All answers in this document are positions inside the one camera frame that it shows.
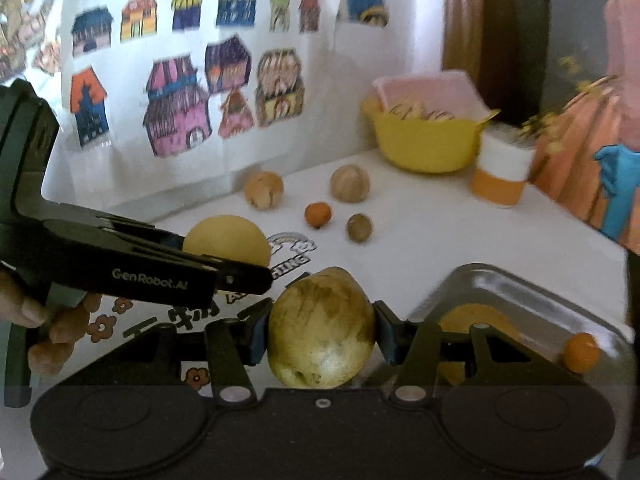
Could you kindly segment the person left hand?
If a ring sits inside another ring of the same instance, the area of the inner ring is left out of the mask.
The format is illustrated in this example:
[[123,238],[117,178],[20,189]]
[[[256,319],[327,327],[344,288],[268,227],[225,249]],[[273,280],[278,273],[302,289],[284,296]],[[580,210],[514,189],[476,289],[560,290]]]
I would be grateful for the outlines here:
[[44,326],[48,336],[28,350],[30,369],[39,375],[54,376],[70,359],[75,344],[85,335],[90,314],[99,310],[102,296],[85,294],[77,307],[52,315],[36,300],[26,296],[8,272],[1,272],[1,318],[26,328]]

